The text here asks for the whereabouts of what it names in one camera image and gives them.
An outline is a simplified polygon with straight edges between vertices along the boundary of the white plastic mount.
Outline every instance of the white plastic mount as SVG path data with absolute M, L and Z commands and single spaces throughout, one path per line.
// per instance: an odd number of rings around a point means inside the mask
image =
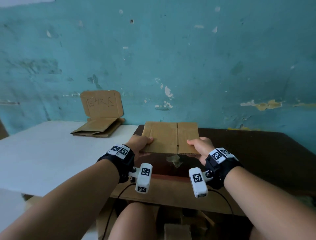
M 136 178 L 136 192 L 148 193 L 152 171 L 153 165 L 149 163 L 142 163 L 140 168 L 136 167 L 135 172 L 128 172 L 130 177 Z
M 211 181 L 213 177 L 208 178 L 206 172 L 202 172 L 200 168 L 195 167 L 189 170 L 189 177 L 192 184 L 194 196 L 196 198 L 206 197 L 209 193 L 206 182 Z

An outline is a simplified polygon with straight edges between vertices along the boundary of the flattened cardboard box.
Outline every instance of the flattened cardboard box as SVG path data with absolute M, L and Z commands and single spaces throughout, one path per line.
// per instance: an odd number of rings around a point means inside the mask
M 71 132 L 74 136 L 108 137 L 125 120 L 118 91 L 85 91 L 80 94 L 88 122 Z
M 144 152 L 199 154 L 187 139 L 199 138 L 197 123 L 146 122 L 142 135 L 153 137 Z

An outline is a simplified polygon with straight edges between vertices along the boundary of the yellow paint patch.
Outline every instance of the yellow paint patch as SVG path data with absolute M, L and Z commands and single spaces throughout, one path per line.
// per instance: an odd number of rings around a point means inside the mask
M 273 100 L 268 101 L 268 103 L 256 104 L 254 100 L 252 100 L 251 102 L 241 103 L 240 106 L 254 106 L 258 108 L 260 111 L 264 111 L 266 109 L 274 109 L 274 108 L 282 107 L 282 102 L 276 102 L 273 99 Z
M 243 130 L 243 131 L 261 131 L 260 129 L 250 129 L 248 127 L 242 126 L 241 128 L 228 128 L 228 130 Z
M 316 103 L 299 103 L 299 104 L 293 105 L 293 107 L 301 107 L 301 106 L 313 108 L 313 107 L 316 107 Z

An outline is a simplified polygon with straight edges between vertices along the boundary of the black wrist strap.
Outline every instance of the black wrist strap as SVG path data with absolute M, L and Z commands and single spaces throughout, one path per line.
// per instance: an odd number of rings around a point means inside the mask
M 210 175 L 213 176 L 213 179 L 206 184 L 214 189 L 220 189 L 224 186 L 224 180 L 230 170 L 237 166 L 243 167 L 238 159 L 224 148 L 217 148 L 210 152 L 206 158 L 205 166 Z
M 133 151 L 126 145 L 114 145 L 106 154 L 98 159 L 107 159 L 111 161 L 117 168 L 119 174 L 119 182 L 123 183 L 128 180 L 128 172 L 134 167 Z

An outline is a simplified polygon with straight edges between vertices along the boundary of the teal wall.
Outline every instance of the teal wall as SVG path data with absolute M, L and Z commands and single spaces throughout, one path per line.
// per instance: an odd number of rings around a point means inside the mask
M 316 102 L 315 12 L 314 0 L 58 0 L 0 9 L 0 118 L 10 134 L 47 120 L 84 121 L 78 93 L 115 89 L 126 124 L 279 131 L 316 152 L 316 108 L 293 106 Z M 241 105 L 273 99 L 282 107 Z

